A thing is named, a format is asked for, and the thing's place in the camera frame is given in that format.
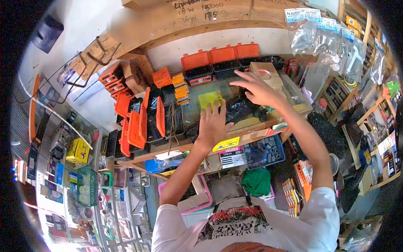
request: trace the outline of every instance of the black plastic box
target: black plastic box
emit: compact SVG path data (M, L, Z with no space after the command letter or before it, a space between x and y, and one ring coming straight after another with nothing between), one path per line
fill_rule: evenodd
M243 58L239 60L241 64L241 72L248 72L251 62L265 62L263 58Z
M237 76L234 71L240 69L241 64L237 60L230 60L213 64L213 71L216 74L217 79L225 79Z
M202 66L186 70L185 80L190 84L190 86L212 81L213 69L211 66Z

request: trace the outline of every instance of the orange box lid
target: orange box lid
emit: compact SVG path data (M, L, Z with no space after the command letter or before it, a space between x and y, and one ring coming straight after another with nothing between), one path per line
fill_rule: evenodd
M157 129L162 137L165 137L165 108L161 96L157 97Z
M235 46L235 56L236 58L254 58L259 57L259 46L255 42L251 42L247 45L242 45L238 43Z
M112 75L113 72L118 68L119 65L120 65L120 62L117 62L117 63L113 64L112 66L108 67L107 69L105 69L105 71L103 71L101 73L101 75L98 77L98 81L102 82L102 79L104 77Z
M147 142L147 111L144 102L140 104L139 135L143 142Z
M122 120L122 136L119 139L120 151L127 157L130 157L130 144L127 141L127 130L129 127L129 122L127 119Z
M187 55L184 54L181 58L183 70L189 70L196 67L202 67L210 64L210 60L208 58L208 52L203 52L202 49L199 52Z
M140 114L132 110L129 118L129 130L127 132L127 141L140 149L144 149L145 142L139 134Z
M145 108L148 107L148 99L150 98L150 87L147 87L145 89L145 95L144 95L144 99L143 99L143 103Z
M120 115L121 117L128 117L129 112L129 104L130 104L131 97L126 96L125 93L120 92L118 94L118 98L116 103L113 104L115 106L115 112Z
M226 47L219 49L213 47L211 48L211 51L209 51L209 53L211 64L235 59L235 48L230 45L227 45Z

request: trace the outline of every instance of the yellow paper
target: yellow paper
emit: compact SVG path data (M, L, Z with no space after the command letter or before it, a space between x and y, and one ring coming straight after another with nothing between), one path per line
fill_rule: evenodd
M210 93L199 95L199 103L201 109L206 109L207 104L211 103L211 107L213 107L213 103L215 100L218 100L218 106L221 106L221 92L220 91L213 91Z
M218 150L227 149L230 147L236 147L236 146L238 146L238 144L239 144L239 137L224 140L224 141L219 142L216 146L214 146L213 152L218 151Z

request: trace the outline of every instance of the right hand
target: right hand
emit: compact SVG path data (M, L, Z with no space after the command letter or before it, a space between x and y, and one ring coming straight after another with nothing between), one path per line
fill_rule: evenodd
M249 90L249 92L245 92L245 95L254 104L270 106L276 109L279 106L283 106L284 102L287 103L284 97L274 91L254 73L240 72L237 70L235 70L234 73L247 81L233 81L230 85L244 87Z

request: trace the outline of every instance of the cardboard box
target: cardboard box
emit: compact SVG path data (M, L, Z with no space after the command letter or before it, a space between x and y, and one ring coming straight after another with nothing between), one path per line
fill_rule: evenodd
M128 63L123 66L123 75L126 79L130 76L136 75L139 71L139 68L134 63Z
M143 79L140 79L137 75L132 75L126 79L126 85L133 94L139 94L144 92L147 85Z
M81 138L69 143L66 153L66 160L70 163L84 163L88 162L89 146Z

